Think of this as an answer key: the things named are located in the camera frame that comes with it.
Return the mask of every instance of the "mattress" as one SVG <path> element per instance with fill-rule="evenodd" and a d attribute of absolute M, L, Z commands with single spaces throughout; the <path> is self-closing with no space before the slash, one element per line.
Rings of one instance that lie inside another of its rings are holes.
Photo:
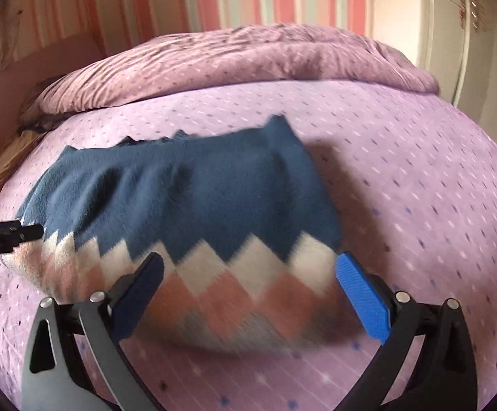
<path fill-rule="evenodd" d="M 345 246 L 393 290 L 417 301 L 462 304 L 473 341 L 480 409 L 497 391 L 497 146 L 431 94 L 340 80 L 268 82 L 186 91 L 71 117 L 49 133 L 0 194 L 14 217 L 30 187 L 66 145 L 109 147 L 201 136 L 287 117 L 311 152 L 338 209 Z M 0 387 L 20 404 L 24 348 L 44 293 L 0 263 Z M 334 342 L 307 352 L 216 354 L 142 341 L 122 347 L 153 394 L 174 410 L 333 409 L 379 343 L 346 302 Z M 400 394 L 421 340 L 389 398 Z M 83 359 L 109 396 L 87 345 Z"/>

